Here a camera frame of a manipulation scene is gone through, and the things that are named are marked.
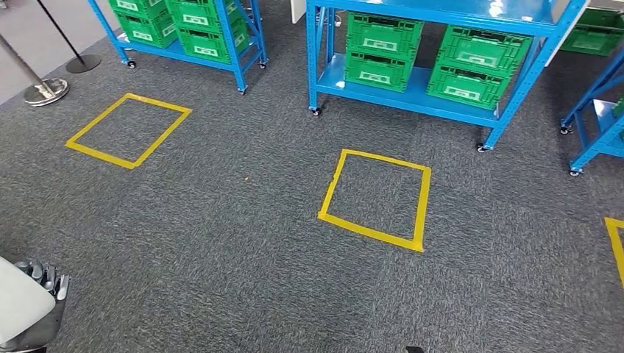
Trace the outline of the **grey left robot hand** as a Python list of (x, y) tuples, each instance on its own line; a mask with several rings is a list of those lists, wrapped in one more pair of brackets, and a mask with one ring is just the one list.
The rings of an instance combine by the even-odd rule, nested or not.
[(36, 258), (1, 258), (1, 351), (45, 352), (57, 337), (69, 276)]

